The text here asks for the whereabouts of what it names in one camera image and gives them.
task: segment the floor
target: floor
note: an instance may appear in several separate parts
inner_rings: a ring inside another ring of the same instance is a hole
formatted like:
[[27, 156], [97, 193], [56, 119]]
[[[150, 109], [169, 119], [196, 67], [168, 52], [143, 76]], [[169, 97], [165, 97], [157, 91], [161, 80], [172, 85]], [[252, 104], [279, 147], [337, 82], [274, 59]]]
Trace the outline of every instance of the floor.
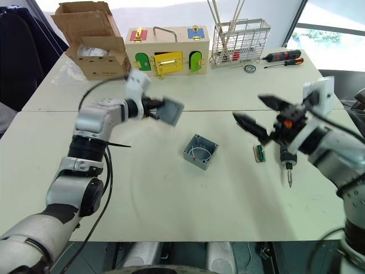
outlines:
[[[304, 274], [307, 259], [315, 241], [308, 242], [283, 242], [283, 260], [286, 272], [282, 274], [296, 273]], [[65, 263], [80, 247], [80, 242], [70, 242], [69, 249], [60, 258], [58, 263], [51, 270], [52, 274], [59, 273]], [[313, 264], [313, 273], [325, 274], [328, 271], [332, 256], [336, 253], [338, 241], [326, 241], [319, 249]], [[120, 245], [116, 258], [116, 268], [118, 269], [124, 255], [128, 252], [131, 243]], [[236, 263], [239, 274], [271, 274], [263, 269], [261, 258], [256, 252], [256, 243], [249, 243], [252, 259], [249, 261], [249, 250], [246, 242], [234, 242], [233, 251], [236, 256]], [[68, 274], [90, 274], [102, 273], [111, 269], [115, 243], [87, 243], [79, 257], [74, 261], [67, 271]], [[203, 268], [205, 258], [204, 243], [174, 243], [173, 252], [170, 252], [168, 259], [161, 259], [161, 264], [181, 264]]]

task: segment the blue latch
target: blue latch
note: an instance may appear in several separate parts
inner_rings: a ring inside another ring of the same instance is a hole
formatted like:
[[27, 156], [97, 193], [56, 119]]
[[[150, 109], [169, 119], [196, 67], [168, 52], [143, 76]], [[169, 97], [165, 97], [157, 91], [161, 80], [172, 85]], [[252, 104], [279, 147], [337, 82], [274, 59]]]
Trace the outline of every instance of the blue latch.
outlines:
[[194, 37], [205, 38], [204, 37], [204, 30], [202, 28], [198, 29], [197, 31], [194, 31], [192, 29], [188, 29], [188, 38], [189, 39], [194, 39]]

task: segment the yellow door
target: yellow door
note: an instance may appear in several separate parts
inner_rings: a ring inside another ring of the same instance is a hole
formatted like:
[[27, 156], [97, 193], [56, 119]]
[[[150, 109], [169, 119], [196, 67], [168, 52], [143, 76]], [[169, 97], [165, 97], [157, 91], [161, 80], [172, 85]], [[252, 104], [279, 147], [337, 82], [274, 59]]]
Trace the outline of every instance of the yellow door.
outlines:
[[155, 66], [157, 74], [163, 75], [169, 72], [179, 71], [183, 66], [183, 52], [173, 51], [155, 55]]

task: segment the wire basket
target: wire basket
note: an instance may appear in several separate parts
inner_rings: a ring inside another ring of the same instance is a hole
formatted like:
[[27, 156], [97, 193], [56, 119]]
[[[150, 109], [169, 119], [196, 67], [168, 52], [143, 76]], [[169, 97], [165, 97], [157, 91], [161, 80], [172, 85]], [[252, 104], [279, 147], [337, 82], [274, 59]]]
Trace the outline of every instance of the wire basket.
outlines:
[[264, 19], [241, 19], [232, 31], [232, 22], [215, 26], [212, 57], [214, 65], [232, 65], [259, 60], [271, 26]]

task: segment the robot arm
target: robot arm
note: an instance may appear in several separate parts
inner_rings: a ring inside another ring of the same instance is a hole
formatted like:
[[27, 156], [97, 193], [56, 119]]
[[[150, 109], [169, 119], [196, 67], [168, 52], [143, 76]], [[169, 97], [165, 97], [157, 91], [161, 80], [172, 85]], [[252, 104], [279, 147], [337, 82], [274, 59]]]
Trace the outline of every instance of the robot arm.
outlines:
[[[340, 272], [365, 272], [365, 142], [349, 133], [321, 127], [322, 121], [317, 118], [318, 114], [327, 116], [331, 110], [333, 78], [306, 85], [305, 98], [300, 105], [271, 95], [259, 98], [279, 111], [274, 131], [268, 135], [252, 118], [234, 113], [238, 125], [262, 144], [273, 140], [288, 146], [291, 153], [300, 150], [307, 154], [309, 162], [336, 185], [346, 214]], [[310, 121], [307, 112], [314, 114]]]
[[103, 195], [98, 176], [112, 129], [130, 118], [153, 116], [149, 110], [164, 105], [144, 96], [149, 83], [143, 72], [132, 70], [127, 100], [103, 100], [80, 109], [70, 150], [48, 190], [46, 209], [0, 237], [0, 273], [48, 273], [81, 219], [98, 210]]

